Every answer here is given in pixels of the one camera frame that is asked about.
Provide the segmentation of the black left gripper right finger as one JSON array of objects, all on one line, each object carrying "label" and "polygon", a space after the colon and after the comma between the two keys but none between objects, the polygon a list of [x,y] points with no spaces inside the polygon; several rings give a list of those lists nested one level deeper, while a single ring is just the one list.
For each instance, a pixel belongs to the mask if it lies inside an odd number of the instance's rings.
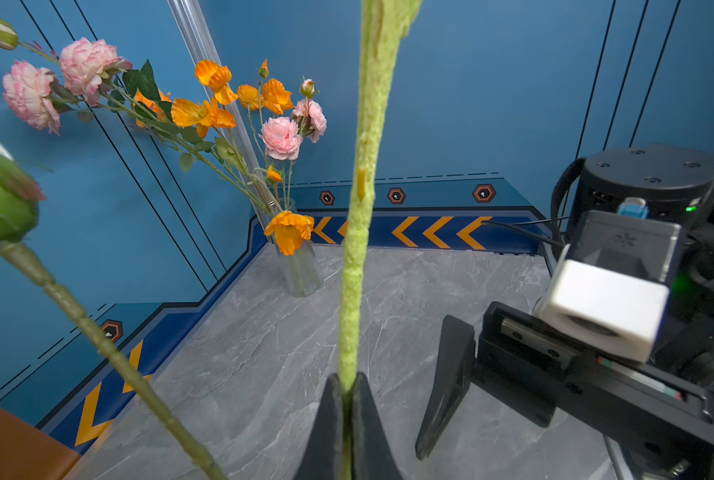
[{"label": "black left gripper right finger", "polygon": [[392,455],[369,380],[358,372],[352,390],[351,471],[356,480],[402,480]]}]

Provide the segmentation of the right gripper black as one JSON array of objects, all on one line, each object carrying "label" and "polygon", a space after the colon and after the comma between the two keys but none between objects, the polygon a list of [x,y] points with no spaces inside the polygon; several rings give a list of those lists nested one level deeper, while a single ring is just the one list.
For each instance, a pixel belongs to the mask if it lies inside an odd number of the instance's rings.
[{"label": "right gripper black", "polygon": [[[468,393],[475,354],[474,327],[447,315],[415,444],[419,460]],[[484,314],[477,364],[480,387],[539,426],[561,409],[652,462],[714,460],[714,399],[705,388],[600,353],[504,303]]]}]

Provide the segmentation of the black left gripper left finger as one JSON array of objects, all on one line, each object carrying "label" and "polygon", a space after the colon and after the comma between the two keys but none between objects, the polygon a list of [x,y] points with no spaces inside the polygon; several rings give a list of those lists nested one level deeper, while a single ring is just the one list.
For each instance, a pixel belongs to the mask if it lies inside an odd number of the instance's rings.
[{"label": "black left gripper left finger", "polygon": [[294,480],[341,480],[344,473],[344,400],[339,376],[325,383],[310,437]]}]

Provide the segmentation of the clear ribbed glass vase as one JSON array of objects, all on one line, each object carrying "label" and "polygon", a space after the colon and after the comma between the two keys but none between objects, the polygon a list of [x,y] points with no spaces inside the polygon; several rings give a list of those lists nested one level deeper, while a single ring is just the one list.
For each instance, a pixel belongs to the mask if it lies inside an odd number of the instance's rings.
[{"label": "clear ribbed glass vase", "polygon": [[312,237],[292,256],[285,256],[275,244],[272,237],[265,234],[266,221],[269,219],[265,207],[260,207],[257,212],[259,222],[264,230],[264,235],[272,242],[282,269],[288,291],[299,298],[315,293],[322,286],[323,279],[318,271]]}]

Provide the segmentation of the white rose flower stem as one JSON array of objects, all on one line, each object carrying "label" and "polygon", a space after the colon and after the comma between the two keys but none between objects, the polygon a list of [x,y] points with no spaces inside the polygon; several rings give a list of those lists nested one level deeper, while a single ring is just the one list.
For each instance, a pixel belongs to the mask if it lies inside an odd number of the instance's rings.
[{"label": "white rose flower stem", "polygon": [[362,3],[358,128],[340,305],[338,375],[345,394],[352,391],[358,373],[364,264],[376,199],[378,156],[394,69],[401,41],[408,36],[421,6],[421,0]]}]

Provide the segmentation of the pink rose bud stem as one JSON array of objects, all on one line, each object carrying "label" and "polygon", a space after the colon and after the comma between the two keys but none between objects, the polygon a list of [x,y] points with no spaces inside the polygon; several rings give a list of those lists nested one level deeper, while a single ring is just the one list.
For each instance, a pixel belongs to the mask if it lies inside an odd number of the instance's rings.
[{"label": "pink rose bud stem", "polygon": [[180,444],[192,463],[210,479],[224,479],[218,463],[157,395],[151,384],[105,337],[83,305],[58,283],[23,239],[39,223],[39,203],[45,199],[40,185],[13,159],[0,143],[0,257],[38,286],[78,327],[141,401]]}]

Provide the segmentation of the pink white lisianthus stem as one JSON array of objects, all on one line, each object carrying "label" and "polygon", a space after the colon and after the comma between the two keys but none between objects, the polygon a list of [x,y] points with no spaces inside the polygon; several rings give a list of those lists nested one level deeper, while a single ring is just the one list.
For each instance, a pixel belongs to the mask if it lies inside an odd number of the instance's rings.
[{"label": "pink white lisianthus stem", "polygon": [[53,64],[45,68],[17,61],[3,78],[6,103],[33,128],[58,133],[63,113],[90,117],[98,108],[125,114],[136,123],[133,115],[123,110],[127,101],[113,90],[122,84],[126,72],[142,67],[134,67],[115,46],[104,40],[80,38],[61,52],[48,51],[37,42],[22,41],[15,28],[0,18],[0,49],[17,48],[25,48]]}]

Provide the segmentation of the pink ranunculus flower stem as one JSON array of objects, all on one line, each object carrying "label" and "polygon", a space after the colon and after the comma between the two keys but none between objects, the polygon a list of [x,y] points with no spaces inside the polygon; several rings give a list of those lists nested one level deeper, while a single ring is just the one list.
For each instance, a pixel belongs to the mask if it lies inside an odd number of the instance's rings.
[{"label": "pink ranunculus flower stem", "polygon": [[277,161],[293,163],[299,157],[305,139],[317,143],[328,128],[323,107],[315,100],[319,90],[312,79],[300,86],[302,98],[293,103],[293,93],[277,79],[262,85],[263,106],[273,116],[262,124],[260,138],[264,154]]}]

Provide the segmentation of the yellow orange poppy stem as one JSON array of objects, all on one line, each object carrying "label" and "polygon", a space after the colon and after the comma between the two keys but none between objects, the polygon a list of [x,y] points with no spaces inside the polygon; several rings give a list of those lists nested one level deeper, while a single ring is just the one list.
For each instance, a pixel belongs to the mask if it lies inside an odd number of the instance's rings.
[{"label": "yellow orange poppy stem", "polygon": [[[304,140],[305,122],[298,115],[288,115],[294,109],[292,93],[282,82],[269,77],[266,63],[259,69],[256,86],[242,84],[233,89],[231,70],[210,60],[195,66],[195,77],[208,88],[210,97],[201,103],[178,98],[170,106],[169,120],[181,130],[183,140],[192,144],[198,160],[237,187],[255,206],[272,215],[290,210],[292,169]],[[257,141],[251,152],[261,155],[258,167],[241,151],[234,130],[243,121],[230,111],[233,106],[247,114]]]}]

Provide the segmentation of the orange rose flower stem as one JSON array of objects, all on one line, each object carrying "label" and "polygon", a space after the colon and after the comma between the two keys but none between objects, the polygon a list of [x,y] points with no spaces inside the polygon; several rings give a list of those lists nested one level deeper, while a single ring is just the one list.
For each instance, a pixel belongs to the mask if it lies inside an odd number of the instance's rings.
[{"label": "orange rose flower stem", "polygon": [[224,95],[208,96],[201,102],[173,99],[156,86],[150,64],[126,72],[113,92],[127,101],[123,110],[140,127],[180,153],[184,171],[201,162],[243,193],[256,209],[264,207],[260,178],[247,170],[234,141],[224,133],[236,126],[234,116],[223,106]]}]

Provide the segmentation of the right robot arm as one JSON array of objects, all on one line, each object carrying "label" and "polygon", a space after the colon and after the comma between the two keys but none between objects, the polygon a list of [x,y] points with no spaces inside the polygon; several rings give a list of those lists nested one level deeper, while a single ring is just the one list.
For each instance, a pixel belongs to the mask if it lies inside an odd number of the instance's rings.
[{"label": "right robot arm", "polygon": [[551,213],[556,264],[531,312],[443,320],[417,457],[477,386],[539,426],[562,410],[598,430],[636,479],[714,479],[714,155],[577,159]]}]

